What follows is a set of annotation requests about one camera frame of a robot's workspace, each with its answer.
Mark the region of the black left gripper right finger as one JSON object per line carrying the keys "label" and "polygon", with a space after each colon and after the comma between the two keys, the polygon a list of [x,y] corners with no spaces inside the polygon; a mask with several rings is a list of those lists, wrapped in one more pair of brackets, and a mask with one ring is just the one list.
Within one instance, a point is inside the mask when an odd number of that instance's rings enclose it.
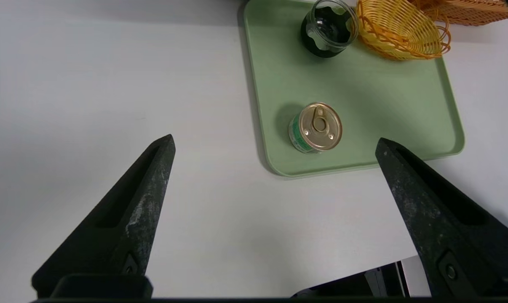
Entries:
{"label": "black left gripper right finger", "polygon": [[380,138],[375,155],[431,295],[508,298],[508,227],[403,145]]}

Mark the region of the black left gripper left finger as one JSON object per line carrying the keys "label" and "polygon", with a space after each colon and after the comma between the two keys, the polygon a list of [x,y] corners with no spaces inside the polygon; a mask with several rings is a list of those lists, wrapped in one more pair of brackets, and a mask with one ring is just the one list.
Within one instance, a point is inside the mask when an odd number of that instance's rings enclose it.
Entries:
{"label": "black left gripper left finger", "polygon": [[38,297],[151,297],[145,273],[176,147],[152,142],[33,274]]}

